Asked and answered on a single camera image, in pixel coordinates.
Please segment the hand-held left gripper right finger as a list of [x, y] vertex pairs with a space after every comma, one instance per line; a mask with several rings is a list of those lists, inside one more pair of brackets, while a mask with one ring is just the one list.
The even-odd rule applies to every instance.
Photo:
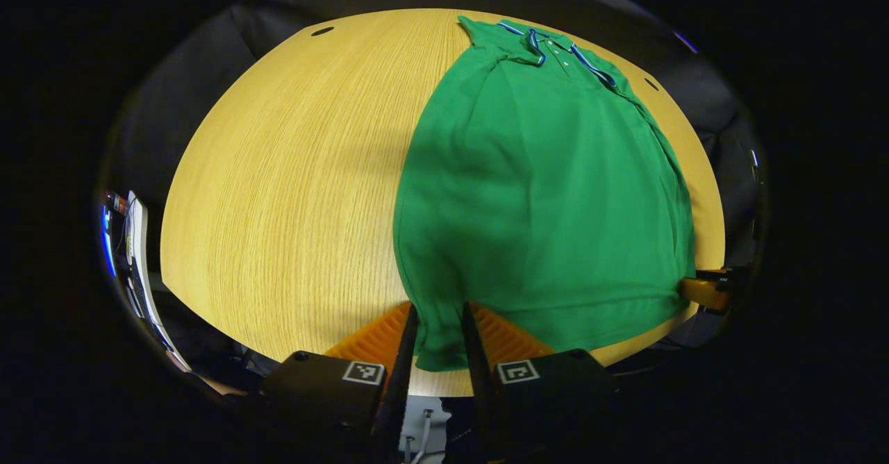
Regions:
[[488, 462], [610, 460], [616, 390], [590, 352], [558, 352], [475, 302], [464, 305], [463, 337]]

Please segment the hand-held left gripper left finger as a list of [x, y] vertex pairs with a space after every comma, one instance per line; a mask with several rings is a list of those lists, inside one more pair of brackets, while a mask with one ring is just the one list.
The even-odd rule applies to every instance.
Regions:
[[264, 379], [257, 405], [299, 463], [400, 463], [418, 315], [410, 302], [323, 354], [297, 351]]

